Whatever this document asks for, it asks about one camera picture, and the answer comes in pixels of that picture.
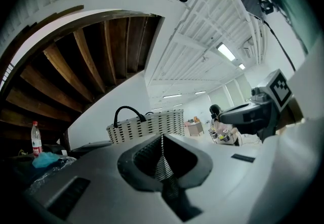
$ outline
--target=black vent slot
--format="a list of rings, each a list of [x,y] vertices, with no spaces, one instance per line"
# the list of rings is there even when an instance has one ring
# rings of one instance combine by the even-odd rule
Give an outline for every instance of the black vent slot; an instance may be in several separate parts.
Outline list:
[[[78,177],[65,191],[49,206],[48,211],[55,216],[66,220],[77,201],[80,199],[90,181]]]
[[[159,191],[182,221],[201,210],[190,205],[185,190],[200,186],[213,164],[204,152],[169,135],[153,137],[124,152],[118,160],[122,177],[140,191]]]

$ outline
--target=desk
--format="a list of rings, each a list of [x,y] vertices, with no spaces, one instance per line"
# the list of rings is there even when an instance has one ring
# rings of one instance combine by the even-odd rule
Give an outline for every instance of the desk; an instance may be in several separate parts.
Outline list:
[[[192,136],[192,135],[200,136],[201,132],[204,133],[204,129],[203,129],[201,122],[195,122],[195,123],[188,125],[188,130],[189,130],[190,136]]]

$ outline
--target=ceiling light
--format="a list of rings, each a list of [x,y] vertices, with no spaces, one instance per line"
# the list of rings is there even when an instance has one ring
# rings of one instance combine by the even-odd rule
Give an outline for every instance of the ceiling light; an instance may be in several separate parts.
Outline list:
[[[225,44],[220,43],[220,45],[217,47],[217,49],[230,61],[235,60],[235,56],[233,53],[228,49],[228,47],[225,46]]]
[[[172,95],[172,96],[165,96],[163,98],[180,97],[180,96],[182,96],[182,94],[177,94],[177,95]]]

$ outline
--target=white floor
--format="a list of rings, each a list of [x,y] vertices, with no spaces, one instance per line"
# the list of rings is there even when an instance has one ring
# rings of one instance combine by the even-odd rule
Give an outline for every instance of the white floor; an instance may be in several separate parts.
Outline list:
[[[197,141],[205,141],[205,142],[210,142],[211,144],[214,144],[212,137],[209,135],[209,125],[208,124],[203,124],[202,125],[204,129],[204,133],[201,132],[200,136],[190,136],[188,127],[184,127],[184,135],[188,138],[195,139]],[[239,144],[241,146],[253,146],[259,148],[262,143],[260,139],[256,135],[240,135],[238,137],[239,139]]]

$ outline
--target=fluorescent light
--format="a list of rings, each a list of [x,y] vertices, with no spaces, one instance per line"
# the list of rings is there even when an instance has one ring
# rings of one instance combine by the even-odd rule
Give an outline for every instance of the fluorescent light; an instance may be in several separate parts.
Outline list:
[[[177,94],[177,95],[172,95],[172,96],[165,96],[163,98],[180,97],[180,96],[182,96],[182,94]]]
[[[235,60],[235,56],[233,53],[228,49],[228,47],[225,46],[225,44],[221,43],[219,47],[217,48],[226,58],[228,58],[230,61]]]
[[[203,93],[206,93],[206,91],[195,92],[194,94],[199,95],[199,94],[203,94]]]

